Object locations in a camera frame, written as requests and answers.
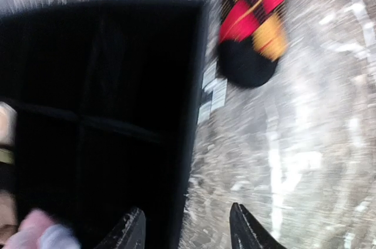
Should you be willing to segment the pink white rolled sock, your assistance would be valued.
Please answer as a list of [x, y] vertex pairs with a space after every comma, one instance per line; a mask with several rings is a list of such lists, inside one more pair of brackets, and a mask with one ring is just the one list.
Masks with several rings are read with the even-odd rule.
[[33, 209], [10, 236], [3, 248], [81, 248], [72, 229], [54, 220], [47, 212]]

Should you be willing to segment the striped beige maroon sock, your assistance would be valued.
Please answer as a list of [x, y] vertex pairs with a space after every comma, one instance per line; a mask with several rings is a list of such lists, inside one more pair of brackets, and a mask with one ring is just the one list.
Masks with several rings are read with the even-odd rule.
[[16, 111], [7, 103], [1, 102], [1, 163], [14, 165], [16, 117]]

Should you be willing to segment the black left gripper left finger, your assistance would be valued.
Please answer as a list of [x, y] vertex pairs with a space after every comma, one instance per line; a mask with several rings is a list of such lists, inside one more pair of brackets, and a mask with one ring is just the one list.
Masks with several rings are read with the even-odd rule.
[[146, 217], [137, 207], [131, 208], [95, 249], [144, 249]]

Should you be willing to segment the black argyle orange red sock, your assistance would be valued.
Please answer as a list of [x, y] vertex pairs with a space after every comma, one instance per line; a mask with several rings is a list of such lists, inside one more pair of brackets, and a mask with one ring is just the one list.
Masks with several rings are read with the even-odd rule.
[[221, 0], [219, 69], [229, 82], [257, 88], [274, 75], [288, 47], [286, 0]]

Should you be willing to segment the black box with glass lid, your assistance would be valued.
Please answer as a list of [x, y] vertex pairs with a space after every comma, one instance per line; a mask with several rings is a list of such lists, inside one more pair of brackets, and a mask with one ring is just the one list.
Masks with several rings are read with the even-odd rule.
[[177, 248], [208, 8], [104, 0], [1, 16], [1, 100], [16, 110], [18, 218], [40, 208], [94, 248], [132, 208]]

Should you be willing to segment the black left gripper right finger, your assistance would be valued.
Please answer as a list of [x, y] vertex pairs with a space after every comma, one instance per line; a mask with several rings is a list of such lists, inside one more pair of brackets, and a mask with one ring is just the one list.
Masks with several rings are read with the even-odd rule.
[[232, 249], [286, 249], [243, 204], [232, 204], [229, 222]]

